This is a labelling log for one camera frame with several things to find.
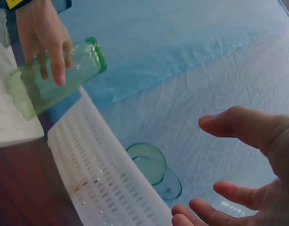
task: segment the blue tablecloth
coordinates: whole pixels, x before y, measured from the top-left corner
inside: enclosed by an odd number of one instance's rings
[[[212,186],[264,185],[274,178],[267,159],[202,132],[197,121],[233,105],[289,113],[289,14],[281,2],[81,0],[62,19],[74,39],[101,42],[108,72],[85,88],[124,147],[149,142],[165,153],[183,184],[177,202],[201,196],[234,216],[250,214]],[[78,97],[50,109],[51,118]]]

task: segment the green glass jar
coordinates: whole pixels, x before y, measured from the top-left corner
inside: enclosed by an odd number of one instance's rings
[[[95,38],[87,38],[74,44],[64,58],[70,57],[73,65],[65,70],[66,84],[56,85],[50,68],[49,55],[45,56],[47,76],[43,77],[40,62],[43,58],[34,59],[12,71],[7,77],[7,87],[14,99],[17,109],[25,119],[44,112],[79,86],[106,70],[106,61],[100,45]]]

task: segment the perforated tray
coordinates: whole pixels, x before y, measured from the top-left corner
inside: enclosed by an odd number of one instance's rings
[[[48,145],[83,224],[171,226],[170,209],[80,91],[82,98],[48,132]]]

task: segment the wooden table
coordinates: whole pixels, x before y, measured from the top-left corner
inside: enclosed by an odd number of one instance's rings
[[[20,65],[20,44],[13,49]],[[39,118],[47,133],[48,115]],[[82,225],[45,138],[0,149],[0,226]]]

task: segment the yellow label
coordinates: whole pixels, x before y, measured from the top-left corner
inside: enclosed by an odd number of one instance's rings
[[[14,8],[19,3],[23,2],[24,0],[6,0],[9,9]]]

